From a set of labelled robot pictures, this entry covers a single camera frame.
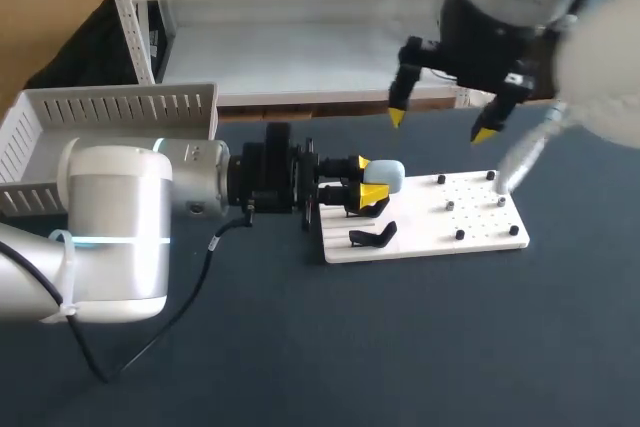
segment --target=white plastic crate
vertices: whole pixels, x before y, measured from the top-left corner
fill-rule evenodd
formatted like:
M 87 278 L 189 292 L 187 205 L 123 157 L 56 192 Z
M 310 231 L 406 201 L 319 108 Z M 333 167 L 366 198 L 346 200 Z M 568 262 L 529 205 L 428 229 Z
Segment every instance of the white plastic crate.
M 56 188 L 64 146 L 81 136 L 213 139 L 215 84 L 26 90 L 0 127 L 0 211 L 64 213 Z
M 320 206 L 324 254 L 331 264 L 524 249 L 529 235 L 510 195 L 493 191 L 487 171 L 409 177 L 377 219 L 347 217 L 342 207 Z M 504 197 L 503 207 L 498 199 Z M 452 211 L 447 203 L 454 202 Z M 391 221 L 398 232 L 382 248 L 352 246 L 350 230 L 379 234 Z M 518 234 L 511 235 L 512 226 Z M 462 240 L 456 232 L 464 230 Z

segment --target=shelf unit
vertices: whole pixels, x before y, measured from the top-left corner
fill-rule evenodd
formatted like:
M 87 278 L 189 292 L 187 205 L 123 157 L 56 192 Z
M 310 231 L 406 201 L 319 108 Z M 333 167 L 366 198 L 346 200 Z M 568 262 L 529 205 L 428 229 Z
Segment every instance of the shelf unit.
M 224 107 L 386 100 L 398 49 L 437 38 L 443 0 L 157 0 L 170 38 L 158 79 L 148 1 L 116 0 L 139 81 L 214 81 Z M 425 70 L 414 98 L 468 95 Z

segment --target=shelf post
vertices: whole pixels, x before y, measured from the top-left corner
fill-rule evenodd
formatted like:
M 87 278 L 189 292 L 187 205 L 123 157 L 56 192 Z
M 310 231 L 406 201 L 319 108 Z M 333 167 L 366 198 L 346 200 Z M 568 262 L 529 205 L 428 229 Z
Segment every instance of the shelf post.
M 133 67 L 138 77 L 138 83 L 141 85 L 155 84 L 153 72 L 151 71 L 149 50 L 145 49 L 144 39 L 133 0 L 115 0 L 115 2 L 118 8 L 118 15 L 120 16 L 120 24 L 122 25 L 127 47 L 129 48 L 129 55 L 131 56 L 131 61 L 133 62 Z M 149 35 L 148 21 L 146 35 Z

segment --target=yellow tip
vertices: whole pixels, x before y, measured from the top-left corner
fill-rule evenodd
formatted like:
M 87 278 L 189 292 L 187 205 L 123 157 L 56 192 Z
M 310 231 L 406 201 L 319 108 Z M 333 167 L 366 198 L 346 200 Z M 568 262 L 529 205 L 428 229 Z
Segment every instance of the yellow tip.
M 475 139 L 473 139 L 471 142 L 473 144 L 479 144 L 480 142 L 484 142 L 488 138 L 493 137 L 497 133 L 497 130 L 485 129 L 483 127 L 480 129 L 480 132 L 478 132 L 478 135 L 476 135 Z
M 375 204 L 389 197 L 389 186 L 385 184 L 360 184 L 360 208 Z
M 364 169 L 367 165 L 369 165 L 369 162 L 371 162 L 370 160 L 365 159 L 364 157 L 362 157 L 361 155 L 358 156 L 358 166 L 361 169 Z
M 393 107 L 389 107 L 389 116 L 391 116 L 391 122 L 393 122 L 393 126 L 397 129 L 402 120 L 404 119 L 404 114 L 406 112 L 400 109 L 394 109 Z

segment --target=black tool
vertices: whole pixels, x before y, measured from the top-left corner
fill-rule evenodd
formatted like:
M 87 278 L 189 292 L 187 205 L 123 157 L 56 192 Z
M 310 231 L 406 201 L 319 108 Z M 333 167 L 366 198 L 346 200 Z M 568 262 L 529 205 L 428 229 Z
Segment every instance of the black tool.
M 398 232 L 398 226 L 395 222 L 389 222 L 380 234 L 371 234 L 361 230 L 350 230 L 349 240 L 353 247 L 376 247 L 382 249 L 391 242 L 393 236 Z
M 387 197 L 386 199 L 382 199 L 373 205 L 367 205 L 360 210 L 351 210 L 348 207 L 345 207 L 344 210 L 347 212 L 347 217 L 354 216 L 366 217 L 368 219 L 377 219 L 382 215 L 382 212 L 384 212 L 384 209 L 387 208 L 387 205 L 389 205 L 390 201 L 391 198 Z

